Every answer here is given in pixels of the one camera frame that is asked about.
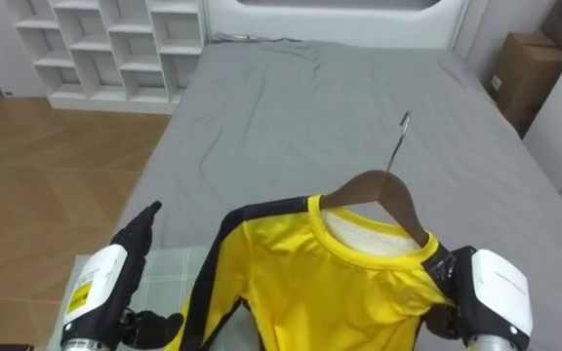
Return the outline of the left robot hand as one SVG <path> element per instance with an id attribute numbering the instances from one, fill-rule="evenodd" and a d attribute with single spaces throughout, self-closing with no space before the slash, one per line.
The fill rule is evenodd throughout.
<path id="1" fill-rule="evenodd" d="M 184 321 L 181 313 L 165 317 L 130 308 L 161 207 L 159 201 L 145 207 L 87 260 L 66 304 L 60 350 L 115 350 L 121 344 L 153 350 L 167 346 L 177 336 Z"/>

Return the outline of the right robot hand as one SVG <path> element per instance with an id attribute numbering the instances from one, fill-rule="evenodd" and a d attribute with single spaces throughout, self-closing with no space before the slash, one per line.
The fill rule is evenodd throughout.
<path id="1" fill-rule="evenodd" d="M 440 247 L 423 265 L 451 301 L 424 315 L 427 329 L 468 350 L 526 351 L 533 330 L 528 280 L 512 263 L 471 246 Z"/>

